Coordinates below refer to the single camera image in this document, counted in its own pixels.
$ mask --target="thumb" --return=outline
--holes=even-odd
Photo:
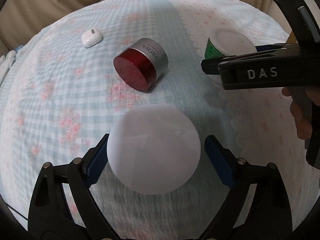
[[[312,102],[314,102],[317,106],[320,106],[320,87],[308,86],[306,88],[306,94]]]

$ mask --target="white round lid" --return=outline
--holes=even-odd
[[[209,36],[213,46],[225,56],[239,56],[257,52],[254,44],[244,35],[231,29],[217,28]]]
[[[195,172],[198,132],[174,105],[145,105],[125,113],[111,129],[107,155],[114,175],[141,194],[169,193]]]

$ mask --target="human hand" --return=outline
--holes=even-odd
[[[291,96],[287,87],[282,89],[282,94],[285,97]],[[306,88],[306,94],[312,102],[314,102],[317,106],[320,106],[320,87],[309,86]],[[298,138],[301,140],[311,138],[312,126],[309,121],[303,117],[302,109],[294,102],[294,100],[291,103],[290,112],[296,123]]]

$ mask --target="metal screw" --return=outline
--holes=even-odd
[[[80,157],[77,157],[73,160],[74,164],[79,164],[82,161],[82,159]]]
[[[275,165],[274,163],[268,163],[268,166],[274,170],[277,168],[277,165]]]
[[[247,163],[247,161],[244,158],[239,158],[238,163],[241,165],[245,165]]]
[[[50,167],[50,165],[51,165],[51,163],[50,163],[50,162],[46,162],[45,164],[43,164],[43,166],[42,166],[42,167],[44,167],[44,168],[46,169],[46,168],[49,168],[49,167]]]

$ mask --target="green and white cup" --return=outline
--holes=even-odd
[[[204,58],[239,56],[257,52],[253,43],[241,33],[232,29],[217,28],[211,31]],[[219,75],[208,75],[216,84],[222,86]]]

